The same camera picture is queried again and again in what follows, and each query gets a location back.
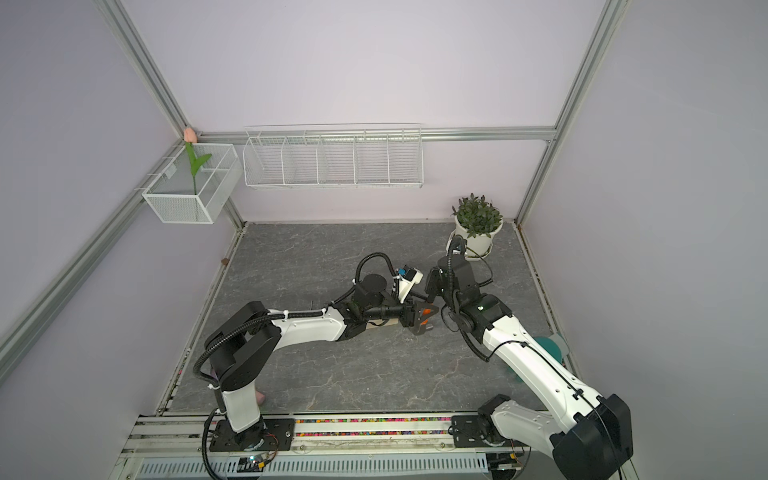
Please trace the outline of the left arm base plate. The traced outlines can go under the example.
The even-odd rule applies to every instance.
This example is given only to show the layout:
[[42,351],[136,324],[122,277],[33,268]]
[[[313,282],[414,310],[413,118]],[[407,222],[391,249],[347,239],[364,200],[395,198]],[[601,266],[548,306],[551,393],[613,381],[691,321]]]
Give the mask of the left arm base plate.
[[289,417],[263,417],[242,432],[235,432],[229,421],[217,422],[209,449],[213,452],[288,451],[294,438],[296,421]]

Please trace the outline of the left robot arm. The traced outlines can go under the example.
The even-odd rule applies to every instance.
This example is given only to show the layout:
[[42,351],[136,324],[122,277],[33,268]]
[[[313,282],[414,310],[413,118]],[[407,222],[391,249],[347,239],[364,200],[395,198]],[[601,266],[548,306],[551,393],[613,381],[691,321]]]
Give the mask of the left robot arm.
[[263,426],[256,379],[277,350],[313,342],[350,340],[370,326],[391,320],[421,335],[438,308],[412,292],[421,273],[388,280],[368,274],[328,306],[316,310],[268,309],[251,301],[204,343],[195,361],[195,377],[214,392],[217,410],[240,434]]

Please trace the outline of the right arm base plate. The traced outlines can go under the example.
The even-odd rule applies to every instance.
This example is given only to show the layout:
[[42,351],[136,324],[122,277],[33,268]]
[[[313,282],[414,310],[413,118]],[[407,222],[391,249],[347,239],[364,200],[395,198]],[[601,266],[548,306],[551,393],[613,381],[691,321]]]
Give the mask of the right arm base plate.
[[511,447],[512,441],[501,436],[491,421],[479,414],[454,415],[448,433],[457,448]]

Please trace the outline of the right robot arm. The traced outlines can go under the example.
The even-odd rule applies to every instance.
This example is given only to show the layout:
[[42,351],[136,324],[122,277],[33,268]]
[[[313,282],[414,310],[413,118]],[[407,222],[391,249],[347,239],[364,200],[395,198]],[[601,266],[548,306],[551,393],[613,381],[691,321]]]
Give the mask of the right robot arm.
[[549,456],[567,479],[622,474],[634,449],[631,411],[618,395],[602,395],[549,354],[507,305],[482,292],[463,255],[441,258],[426,292],[445,301],[478,357],[502,360],[545,407],[539,412],[511,399],[490,401],[487,416],[496,434]]

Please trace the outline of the orange handled claw hammer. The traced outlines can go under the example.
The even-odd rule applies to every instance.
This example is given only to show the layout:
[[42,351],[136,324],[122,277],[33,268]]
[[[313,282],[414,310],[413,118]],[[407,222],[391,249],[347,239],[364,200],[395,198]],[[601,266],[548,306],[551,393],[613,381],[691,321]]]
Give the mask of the orange handled claw hammer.
[[439,312],[438,312],[438,313],[436,313],[436,314],[435,314],[435,315],[433,315],[432,317],[420,317],[420,316],[419,316],[419,313],[418,313],[418,311],[419,311],[419,307],[420,307],[420,306],[421,306],[423,303],[425,303],[425,302],[421,302],[421,303],[419,304],[419,306],[418,306],[417,315],[416,315],[416,318],[415,318],[415,326],[416,326],[416,325],[418,325],[418,324],[420,324],[420,323],[423,323],[423,322],[425,322],[425,321],[428,321],[429,323],[431,323],[431,319],[432,319],[432,318],[433,318],[435,315],[437,315],[437,314],[439,313]]

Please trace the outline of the wooden block with nail holes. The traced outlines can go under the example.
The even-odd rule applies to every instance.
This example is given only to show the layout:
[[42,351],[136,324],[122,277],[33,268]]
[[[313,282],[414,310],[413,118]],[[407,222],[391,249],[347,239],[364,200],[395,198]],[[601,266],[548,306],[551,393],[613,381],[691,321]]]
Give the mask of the wooden block with nail holes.
[[380,319],[380,320],[369,321],[366,325],[366,328],[373,329],[373,328],[392,327],[392,326],[399,326],[399,325],[400,323],[398,319]]

